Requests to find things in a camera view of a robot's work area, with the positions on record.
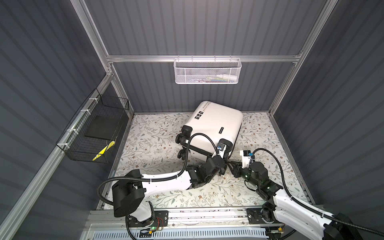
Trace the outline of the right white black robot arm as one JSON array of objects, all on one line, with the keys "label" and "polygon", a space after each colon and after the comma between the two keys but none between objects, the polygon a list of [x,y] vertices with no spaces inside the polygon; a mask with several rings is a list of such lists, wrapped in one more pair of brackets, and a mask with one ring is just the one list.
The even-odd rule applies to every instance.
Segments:
[{"label": "right white black robot arm", "polygon": [[242,162],[228,162],[236,178],[243,178],[249,183],[265,203],[261,215],[268,222],[278,221],[288,225],[310,240],[360,240],[359,231],[382,237],[383,232],[354,224],[346,215],[326,212],[295,198],[286,185],[277,184],[269,177],[265,166],[256,160],[256,149],[244,151]]}]

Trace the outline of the black carry-on suitcase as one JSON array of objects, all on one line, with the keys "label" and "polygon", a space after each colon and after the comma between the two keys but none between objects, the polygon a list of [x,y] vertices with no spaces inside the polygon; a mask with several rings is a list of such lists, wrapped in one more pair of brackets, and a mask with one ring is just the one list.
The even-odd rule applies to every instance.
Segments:
[{"label": "black carry-on suitcase", "polygon": [[203,101],[182,126],[175,142],[183,148],[178,152],[178,158],[184,160],[187,156],[187,144],[195,133],[207,135],[215,146],[218,143],[227,145],[224,160],[229,160],[236,145],[243,122],[243,113],[239,110],[210,101]]}]

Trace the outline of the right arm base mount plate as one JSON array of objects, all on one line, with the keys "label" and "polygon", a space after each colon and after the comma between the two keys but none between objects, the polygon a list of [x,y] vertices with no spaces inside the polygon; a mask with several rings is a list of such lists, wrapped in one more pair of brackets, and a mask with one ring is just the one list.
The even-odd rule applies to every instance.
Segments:
[{"label": "right arm base mount plate", "polygon": [[247,218],[250,224],[282,224],[275,216],[274,212],[265,208],[247,208]]}]

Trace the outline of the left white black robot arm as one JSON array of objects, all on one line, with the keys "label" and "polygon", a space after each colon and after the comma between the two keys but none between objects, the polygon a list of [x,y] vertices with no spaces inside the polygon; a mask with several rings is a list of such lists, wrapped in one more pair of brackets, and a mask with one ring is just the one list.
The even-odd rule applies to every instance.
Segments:
[{"label": "left white black robot arm", "polygon": [[148,198],[168,191],[184,191],[196,189],[208,184],[215,176],[223,175],[227,168],[226,157],[232,150],[230,142],[221,139],[217,144],[206,134],[193,134],[186,147],[189,151],[195,137],[204,137],[215,148],[202,165],[183,164],[179,172],[145,175],[139,169],[130,171],[123,177],[112,177],[97,187],[97,196],[107,204],[113,206],[116,218],[125,218],[126,226],[129,220],[135,220],[143,226],[150,226],[156,219],[153,204]]}]

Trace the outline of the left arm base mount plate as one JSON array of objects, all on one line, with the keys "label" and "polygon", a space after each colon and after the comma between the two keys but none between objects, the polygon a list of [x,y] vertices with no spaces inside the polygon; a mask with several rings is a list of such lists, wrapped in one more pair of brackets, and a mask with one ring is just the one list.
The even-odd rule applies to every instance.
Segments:
[{"label": "left arm base mount plate", "polygon": [[155,210],[155,215],[148,220],[139,222],[135,217],[128,217],[129,227],[167,227],[169,220],[169,211]]}]

